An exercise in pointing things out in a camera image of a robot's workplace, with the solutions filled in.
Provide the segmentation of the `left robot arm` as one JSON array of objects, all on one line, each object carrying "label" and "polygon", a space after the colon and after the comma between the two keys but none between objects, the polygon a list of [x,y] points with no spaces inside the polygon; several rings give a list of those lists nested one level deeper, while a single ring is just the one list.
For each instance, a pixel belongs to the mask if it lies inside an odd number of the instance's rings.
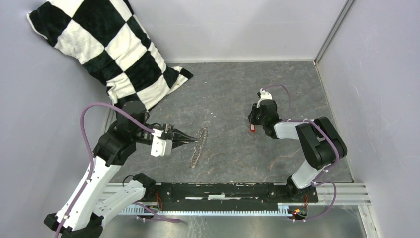
[{"label": "left robot arm", "polygon": [[97,238],[123,209],[140,200],[154,199],[155,181],[140,173],[111,197],[99,200],[109,181],[136,151],[137,144],[149,145],[152,156],[163,157],[176,147],[198,142],[170,124],[147,124],[149,112],[140,101],[105,106],[116,112],[116,121],[94,148],[88,148],[89,165],[69,200],[44,219],[56,237]]}]

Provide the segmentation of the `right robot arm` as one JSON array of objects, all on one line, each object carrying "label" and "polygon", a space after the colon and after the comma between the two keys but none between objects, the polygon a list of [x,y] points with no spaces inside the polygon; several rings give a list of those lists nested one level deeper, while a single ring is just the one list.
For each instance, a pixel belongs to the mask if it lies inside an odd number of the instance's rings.
[{"label": "right robot arm", "polygon": [[250,130],[262,126],[265,134],[273,139],[299,141],[304,161],[287,179],[286,196],[299,202],[306,196],[306,188],[313,186],[320,174],[347,156],[348,149],[327,117],[314,120],[282,120],[274,100],[265,99],[254,103],[248,115]]}]

